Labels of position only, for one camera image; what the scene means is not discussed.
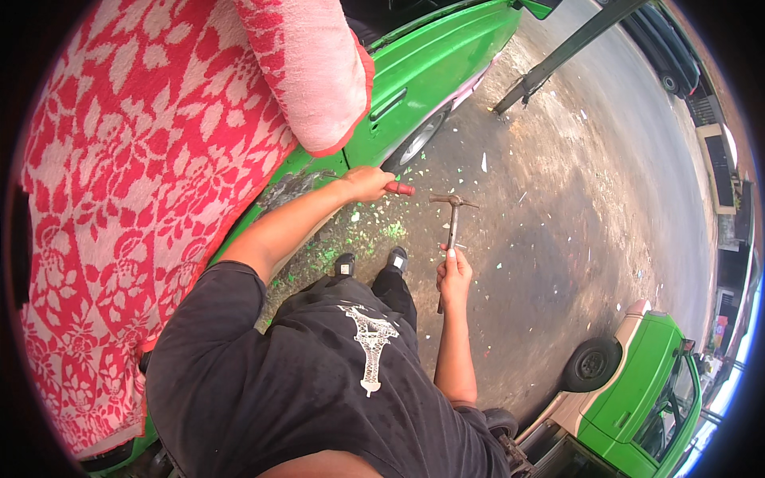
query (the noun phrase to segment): black pants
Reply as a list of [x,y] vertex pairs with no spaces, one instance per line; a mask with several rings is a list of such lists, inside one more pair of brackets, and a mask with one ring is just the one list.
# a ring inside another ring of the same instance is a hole
[[[332,287],[337,282],[349,277],[349,275],[345,274],[336,275],[330,279],[326,287]],[[301,292],[309,291],[315,285],[316,282],[307,286]],[[372,284],[372,293],[394,312],[403,314],[404,320],[417,333],[417,309],[415,308],[415,302],[412,300],[412,293],[406,287],[404,278],[396,267],[387,265],[382,271],[377,273],[377,277]]]

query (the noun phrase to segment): person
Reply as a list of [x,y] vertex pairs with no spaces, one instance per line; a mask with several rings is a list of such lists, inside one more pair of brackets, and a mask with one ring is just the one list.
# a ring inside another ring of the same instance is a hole
[[146,375],[149,413],[182,476],[509,476],[475,405],[461,251],[437,267],[444,324],[432,382],[400,247],[371,288],[343,255],[335,276],[282,303],[265,335],[253,328],[274,266],[323,218],[378,200],[391,180],[355,167],[264,215],[183,299]]

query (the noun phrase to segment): red floral blanket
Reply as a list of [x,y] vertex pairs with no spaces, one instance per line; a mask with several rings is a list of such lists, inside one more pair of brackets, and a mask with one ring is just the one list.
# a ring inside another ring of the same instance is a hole
[[27,353],[76,457],[142,434],[140,355],[298,140],[342,147],[372,75],[337,0],[103,0],[74,30],[21,182]]

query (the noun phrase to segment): red screwdriver handle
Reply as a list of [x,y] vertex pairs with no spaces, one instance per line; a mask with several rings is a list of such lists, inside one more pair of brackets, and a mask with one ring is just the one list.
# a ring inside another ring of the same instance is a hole
[[396,194],[406,194],[407,196],[412,196],[415,193],[414,186],[407,186],[406,184],[397,183],[395,181],[386,184],[385,190]]

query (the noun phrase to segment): foot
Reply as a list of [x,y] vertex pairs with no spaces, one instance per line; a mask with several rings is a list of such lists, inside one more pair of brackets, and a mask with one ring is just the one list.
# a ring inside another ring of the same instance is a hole
[[388,265],[392,265],[397,268],[401,275],[406,272],[406,265],[409,263],[406,255],[406,251],[401,246],[396,246],[390,250],[388,254]]
[[350,252],[340,255],[335,259],[335,275],[349,275],[353,277],[353,266],[356,264],[356,256]]

